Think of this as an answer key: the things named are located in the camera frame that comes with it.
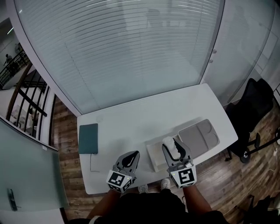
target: green notebook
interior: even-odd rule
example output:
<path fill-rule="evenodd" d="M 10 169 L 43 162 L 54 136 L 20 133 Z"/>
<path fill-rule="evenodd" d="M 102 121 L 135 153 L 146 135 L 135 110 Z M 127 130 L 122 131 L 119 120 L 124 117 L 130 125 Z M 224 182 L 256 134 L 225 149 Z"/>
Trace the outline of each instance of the green notebook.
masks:
<path fill-rule="evenodd" d="M 98 124 L 81 125 L 79 131 L 79 154 L 98 153 Z"/>

